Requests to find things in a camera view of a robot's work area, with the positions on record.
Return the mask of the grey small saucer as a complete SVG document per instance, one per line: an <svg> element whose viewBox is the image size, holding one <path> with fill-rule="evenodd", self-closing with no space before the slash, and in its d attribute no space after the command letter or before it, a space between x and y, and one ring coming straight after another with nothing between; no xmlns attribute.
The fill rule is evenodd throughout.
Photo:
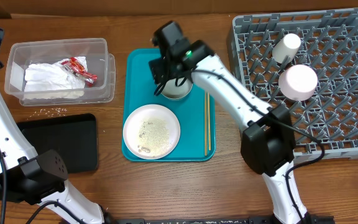
<svg viewBox="0 0 358 224"><path fill-rule="evenodd" d="M183 80L184 78L180 78L177 82L178 85L175 84L175 79L169 80L163 88L161 94L169 100L180 100L184 98L191 91L193 84L191 81L186 79L186 81L180 85Z"/></svg>

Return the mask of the white napkin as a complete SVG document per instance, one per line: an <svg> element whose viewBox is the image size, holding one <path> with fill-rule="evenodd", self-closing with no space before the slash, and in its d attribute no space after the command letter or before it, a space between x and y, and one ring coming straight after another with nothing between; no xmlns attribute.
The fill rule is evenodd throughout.
<svg viewBox="0 0 358 224"><path fill-rule="evenodd" d="M25 70L24 99L75 99L85 93L81 89L68 89L66 75L56 64L30 64Z"/></svg>
<svg viewBox="0 0 358 224"><path fill-rule="evenodd" d="M86 57L83 57L83 56L79 56L79 57L74 57L76 58L77 60L80 61L80 63L85 67L85 69L88 71L88 66L87 66L87 62L86 62ZM79 78L75 77L74 75L66 72L63 68L62 68L62 65L61 63L64 61L64 60L68 60L69 58L65 58L61 61L58 61L56 62L55 64L58 65L62 70L63 72L65 73L65 75L67 76L66 77L66 80L67 80L67 83L68 83L68 89L81 89L81 88L84 88L86 86L86 82L84 82L83 80L80 80Z"/></svg>

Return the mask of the red snack wrapper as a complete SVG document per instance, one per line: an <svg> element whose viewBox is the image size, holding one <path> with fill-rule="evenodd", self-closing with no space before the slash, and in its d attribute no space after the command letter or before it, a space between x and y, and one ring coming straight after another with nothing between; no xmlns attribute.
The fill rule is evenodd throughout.
<svg viewBox="0 0 358 224"><path fill-rule="evenodd" d="M95 81L98 79L97 75L94 75L92 73L89 73L85 67L80 63L79 60L77 60L74 57L69 58L68 60L64 60L62 63L62 68L74 75L75 77L79 78L80 80L83 80L88 85L93 85Z"/></svg>

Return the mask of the pale green cup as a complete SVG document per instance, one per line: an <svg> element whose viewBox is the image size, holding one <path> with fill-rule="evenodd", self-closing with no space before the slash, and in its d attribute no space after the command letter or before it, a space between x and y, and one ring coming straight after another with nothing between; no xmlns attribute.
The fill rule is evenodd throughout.
<svg viewBox="0 0 358 224"><path fill-rule="evenodd" d="M277 63L283 63L286 56L292 60L301 45L301 39L296 34L285 35L272 50L272 57Z"/></svg>

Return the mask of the pink plastic bowl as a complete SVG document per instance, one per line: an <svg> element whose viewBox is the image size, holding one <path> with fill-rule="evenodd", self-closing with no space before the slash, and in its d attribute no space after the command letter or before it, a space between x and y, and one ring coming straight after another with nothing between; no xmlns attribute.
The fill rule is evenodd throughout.
<svg viewBox="0 0 358 224"><path fill-rule="evenodd" d="M280 74L278 86L288 99L305 101L312 97L318 84L316 72L306 65L294 65Z"/></svg>

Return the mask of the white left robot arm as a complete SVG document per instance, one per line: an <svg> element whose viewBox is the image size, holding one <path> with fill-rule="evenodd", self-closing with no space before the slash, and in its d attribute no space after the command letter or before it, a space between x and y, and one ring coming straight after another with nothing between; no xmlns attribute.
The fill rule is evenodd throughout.
<svg viewBox="0 0 358 224"><path fill-rule="evenodd" d="M0 46L4 31L0 28ZM0 222L7 202L48 208L68 223L114 223L102 206L88 200L68 180L57 151L38 154L21 133L0 92Z"/></svg>

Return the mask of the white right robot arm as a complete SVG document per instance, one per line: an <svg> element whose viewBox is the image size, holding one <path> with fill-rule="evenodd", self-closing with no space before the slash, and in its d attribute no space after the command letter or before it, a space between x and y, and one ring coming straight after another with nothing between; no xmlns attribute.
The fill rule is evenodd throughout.
<svg viewBox="0 0 358 224"><path fill-rule="evenodd" d="M169 81L177 87L190 81L209 93L239 126L241 155L268 187L273 222L315 223L301 201L293 171L320 161L323 155L300 164L293 162L298 129L291 123L289 110L253 95L208 45L202 40L191 43L175 21L157 29L152 43L161 54L149 63L157 86L154 94L168 89Z"/></svg>

